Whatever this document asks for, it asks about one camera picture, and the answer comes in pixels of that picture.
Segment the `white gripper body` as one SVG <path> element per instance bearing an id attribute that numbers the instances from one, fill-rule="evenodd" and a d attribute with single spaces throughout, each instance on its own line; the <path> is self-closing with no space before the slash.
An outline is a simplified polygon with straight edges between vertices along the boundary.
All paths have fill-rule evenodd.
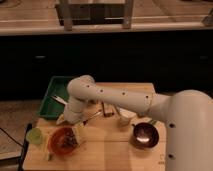
<path id="1" fill-rule="evenodd" d="M 76 98 L 69 98 L 63 112 L 65 120 L 72 125 L 81 122 L 83 120 L 83 111 L 85 106 L 85 101 Z"/>

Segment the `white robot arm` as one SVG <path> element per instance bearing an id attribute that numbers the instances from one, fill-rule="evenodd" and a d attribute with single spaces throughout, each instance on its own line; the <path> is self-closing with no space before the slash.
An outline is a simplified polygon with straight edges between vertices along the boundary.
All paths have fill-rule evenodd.
<path id="1" fill-rule="evenodd" d="M 86 102 L 99 100 L 161 121 L 166 128 L 165 171 L 213 171 L 213 98 L 198 90 L 174 95 L 101 86 L 90 75 L 67 85 L 65 119 L 83 119 Z"/>

